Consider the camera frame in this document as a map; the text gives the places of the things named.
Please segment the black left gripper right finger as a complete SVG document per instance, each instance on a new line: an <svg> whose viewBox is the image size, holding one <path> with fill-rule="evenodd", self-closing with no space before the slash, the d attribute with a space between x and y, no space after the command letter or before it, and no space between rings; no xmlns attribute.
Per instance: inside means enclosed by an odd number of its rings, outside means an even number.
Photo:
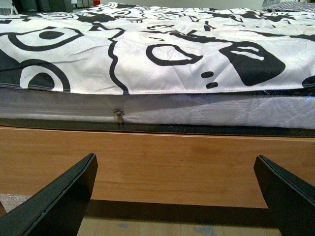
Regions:
<svg viewBox="0 0 315 236"><path fill-rule="evenodd" d="M263 155L254 163L262 196L283 236L315 234L315 187Z"/></svg>

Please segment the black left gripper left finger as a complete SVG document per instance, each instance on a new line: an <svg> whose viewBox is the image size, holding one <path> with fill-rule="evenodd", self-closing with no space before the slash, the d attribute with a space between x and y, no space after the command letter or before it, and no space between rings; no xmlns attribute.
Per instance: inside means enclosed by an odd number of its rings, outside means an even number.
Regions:
<svg viewBox="0 0 315 236"><path fill-rule="evenodd" d="M98 163L88 154L0 218L2 236L75 236L92 196Z"/></svg>

